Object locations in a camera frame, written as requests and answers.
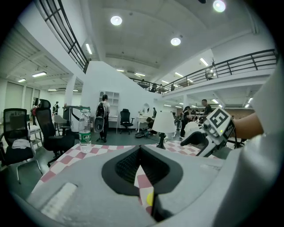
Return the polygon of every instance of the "black metal railing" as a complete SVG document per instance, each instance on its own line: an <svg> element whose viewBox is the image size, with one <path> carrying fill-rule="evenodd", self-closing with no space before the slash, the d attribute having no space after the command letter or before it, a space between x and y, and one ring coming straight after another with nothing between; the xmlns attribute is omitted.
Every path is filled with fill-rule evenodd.
<svg viewBox="0 0 284 227"><path fill-rule="evenodd" d="M208 80L214 80L225 76L256 70L274 69L275 65L276 54L274 49L254 52L223 61L221 63L213 64L175 80L163 87L163 94L193 84L206 82Z"/></svg>
<svg viewBox="0 0 284 227"><path fill-rule="evenodd" d="M86 73L89 61L84 55L68 21L61 0L37 0L37 8L66 52Z"/></svg>
<svg viewBox="0 0 284 227"><path fill-rule="evenodd" d="M140 79L133 79L133 78L130 78L130 79L136 82L140 87L142 87L143 89L149 92L154 92L154 93L159 93L159 94L164 93L164 86L162 85L158 85L156 83L151 83L149 81L144 81Z"/></svg>

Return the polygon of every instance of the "lamp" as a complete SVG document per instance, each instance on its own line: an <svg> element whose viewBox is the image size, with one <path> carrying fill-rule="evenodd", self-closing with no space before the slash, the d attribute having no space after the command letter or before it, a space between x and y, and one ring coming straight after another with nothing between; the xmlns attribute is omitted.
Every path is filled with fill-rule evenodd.
<svg viewBox="0 0 284 227"><path fill-rule="evenodd" d="M157 112L153 128L154 131L160 132L160 142L157 145L158 148L165 149L164 147L164 138L166 137L165 133L173 133L176 131L174 126L173 113L171 112Z"/></svg>

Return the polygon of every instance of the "white lamp shade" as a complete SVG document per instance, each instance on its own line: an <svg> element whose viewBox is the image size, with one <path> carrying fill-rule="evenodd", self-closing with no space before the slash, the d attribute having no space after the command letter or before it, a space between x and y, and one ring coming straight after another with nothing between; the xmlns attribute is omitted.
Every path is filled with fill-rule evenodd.
<svg viewBox="0 0 284 227"><path fill-rule="evenodd" d="M152 128L160 133L173 133L176 131L174 126L174 117L171 112L157 112L155 122Z"/></svg>

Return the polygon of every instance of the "black mesh chair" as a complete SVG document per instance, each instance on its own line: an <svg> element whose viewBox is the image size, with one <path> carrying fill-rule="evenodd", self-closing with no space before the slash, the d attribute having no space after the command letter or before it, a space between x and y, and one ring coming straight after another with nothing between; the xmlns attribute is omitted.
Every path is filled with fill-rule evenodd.
<svg viewBox="0 0 284 227"><path fill-rule="evenodd" d="M72 135L55 136L56 130L52 124L51 104L48 100L40 99L39 108L35 111L35 116L43 133L43 147L48 151L53 151L55 157L47 165L57 160L63 152L74 146L75 138Z"/></svg>
<svg viewBox="0 0 284 227"><path fill-rule="evenodd" d="M6 152L3 148L3 143L1 142L0 145L0 158L2 161L2 164L9 166L12 164L18 163L17 165L17 179L19 184L20 178L19 178L19 172L18 168L21 165L26 164L27 162L35 161L37 163L37 166L39 168L39 171L41 172L41 169L39 167L38 161L34 158L35 157L35 150L33 149L33 146L31 144L30 135L28 131L27 126L27 110L24 109L5 109L4 110L4 132L2 133L0 137L0 141L4 137L8 147L6 149ZM30 147L26 147L24 149L12 148L13 142L18 139L24 139L29 141Z"/></svg>
<svg viewBox="0 0 284 227"><path fill-rule="evenodd" d="M128 132L128 134L130 135L130 132L128 130L128 127L131 127L133 126L132 122L133 122L133 119L134 118L131 118L132 121L130 123L130 113L129 113L129 110L128 109L123 109L121 112L120 112L120 125L122 125L123 127L125 127L125 131Z"/></svg>

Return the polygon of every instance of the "lamp base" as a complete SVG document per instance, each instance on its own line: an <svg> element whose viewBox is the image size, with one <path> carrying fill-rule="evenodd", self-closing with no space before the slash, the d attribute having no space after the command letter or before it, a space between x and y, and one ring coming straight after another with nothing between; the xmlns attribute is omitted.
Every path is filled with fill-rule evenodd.
<svg viewBox="0 0 284 227"><path fill-rule="evenodd" d="M161 149L164 149L165 150L165 147L164 147L164 139L165 139L165 137L166 137L166 134L164 134L164 133L160 133L160 142L159 142L159 144L156 146L156 147L158 147L158 148L161 148Z"/></svg>

